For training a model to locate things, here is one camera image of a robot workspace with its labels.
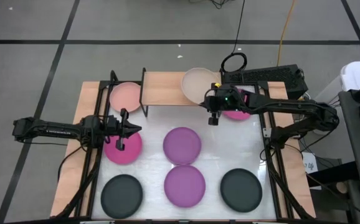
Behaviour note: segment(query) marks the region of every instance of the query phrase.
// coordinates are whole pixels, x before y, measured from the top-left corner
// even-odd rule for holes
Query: wooden table
[[[184,75],[184,72],[150,72],[149,74],[153,75],[148,76],[146,73],[146,76],[144,78],[144,86],[146,86],[145,83],[148,82],[149,84],[151,84],[147,85],[148,87],[144,88],[143,90],[143,94],[145,94],[146,96],[146,98],[143,97],[143,103],[146,103],[145,105],[158,105],[160,103],[166,103],[167,105],[194,105],[187,98],[185,98],[182,92],[179,92],[179,81]],[[81,118],[93,114],[97,100],[98,86],[99,82],[83,83],[73,123],[78,123]],[[284,83],[269,82],[268,86],[269,93],[272,98],[287,98],[287,92]],[[104,92],[101,108],[104,108],[106,95],[107,93]],[[177,100],[177,103],[168,103],[170,102],[170,100],[173,101],[173,99]],[[288,126],[293,122],[291,114],[274,113],[274,118],[277,126]],[[268,119],[265,120],[267,122],[266,126],[269,127],[270,124],[268,123]],[[289,139],[287,141],[287,144],[299,149],[298,141],[296,139]],[[78,141],[70,140],[65,155],[70,154],[79,146],[80,145]],[[313,202],[311,200],[310,190],[305,175],[305,167],[300,153],[289,146],[285,146],[285,148],[282,149],[282,157],[288,182],[288,188],[295,196],[295,198],[299,201],[300,205],[302,205],[303,208],[305,208],[305,210],[311,216],[315,217],[315,210],[313,207]],[[51,215],[56,215],[61,212],[66,206],[66,204],[68,204],[68,202],[72,199],[75,192],[78,190],[84,160],[85,153],[82,153],[82,151],[80,151],[68,158],[62,166],[61,177],[57,186],[57,191],[55,193]],[[287,218],[287,208],[285,206],[285,200],[282,191],[279,187],[277,187],[277,189],[279,197],[278,201],[280,203],[282,217]],[[86,191],[85,195],[83,196],[81,215],[86,214],[89,195],[90,186]]]

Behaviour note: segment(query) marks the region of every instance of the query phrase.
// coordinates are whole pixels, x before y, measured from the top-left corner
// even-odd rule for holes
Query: wooden board
[[[185,72],[146,72],[143,85],[143,105],[196,106],[184,96],[181,80]]]

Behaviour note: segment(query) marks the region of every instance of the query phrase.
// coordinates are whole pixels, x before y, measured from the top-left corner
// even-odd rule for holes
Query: white plate
[[[219,76],[205,68],[192,68],[182,78],[181,90],[188,100],[199,104],[204,101],[206,91],[211,89],[211,83],[220,83]]]

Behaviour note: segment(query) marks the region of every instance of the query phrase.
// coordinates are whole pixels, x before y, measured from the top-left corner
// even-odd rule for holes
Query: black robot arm
[[[120,122],[113,115],[108,116],[106,122],[99,116],[89,115],[82,118],[78,124],[56,123],[31,117],[22,118],[14,121],[12,135],[19,142],[37,136],[77,139],[88,147],[102,146],[104,141],[109,143],[109,136],[119,136],[116,148],[122,151],[125,148],[123,138],[140,131],[141,127],[128,122],[127,110],[122,109],[120,115]]]
[[[287,127],[272,127],[267,136],[270,144],[284,148],[286,141],[293,136],[303,137],[308,131],[332,131],[339,123],[336,110],[326,103],[317,103],[314,100],[278,100],[267,96],[238,90],[232,85],[217,86],[212,84],[212,89],[207,91],[204,102],[200,106],[212,113],[209,118],[210,125],[218,125],[221,111],[242,111],[249,114],[263,114],[265,112],[280,112],[303,114],[305,119]]]

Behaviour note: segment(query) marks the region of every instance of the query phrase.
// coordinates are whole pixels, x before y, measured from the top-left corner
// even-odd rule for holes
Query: light pink plate
[[[110,95],[111,107],[120,111],[125,108],[128,112],[137,110],[140,107],[141,87],[133,82],[125,82],[115,86]]]
[[[236,120],[245,120],[250,117],[250,114],[244,113],[242,111],[224,111],[223,114],[231,119],[236,119]]]
[[[111,142],[109,144],[104,143],[104,151],[107,158],[116,164],[129,164],[137,159],[143,148],[143,142],[141,136],[138,133],[133,134],[128,139],[124,138],[125,150],[120,151],[116,148],[116,140],[118,136],[110,136]]]

